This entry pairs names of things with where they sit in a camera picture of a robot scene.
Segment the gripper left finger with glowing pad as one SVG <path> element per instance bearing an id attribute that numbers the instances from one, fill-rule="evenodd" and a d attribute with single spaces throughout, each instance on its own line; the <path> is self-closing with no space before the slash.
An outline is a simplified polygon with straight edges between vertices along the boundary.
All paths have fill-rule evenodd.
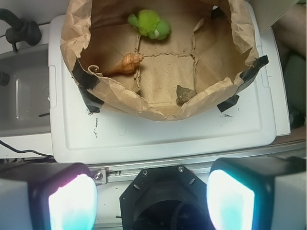
<path id="1" fill-rule="evenodd" d="M 0 167 L 2 230 L 92 230 L 98 191 L 83 163 Z"/>

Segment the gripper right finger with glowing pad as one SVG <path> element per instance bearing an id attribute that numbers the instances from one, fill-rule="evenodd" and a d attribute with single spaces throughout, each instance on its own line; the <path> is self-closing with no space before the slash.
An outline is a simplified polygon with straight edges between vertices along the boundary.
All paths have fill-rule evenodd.
<path id="1" fill-rule="evenodd" d="M 307 160 L 218 158 L 207 180 L 207 205 L 217 230 L 305 230 Z"/>

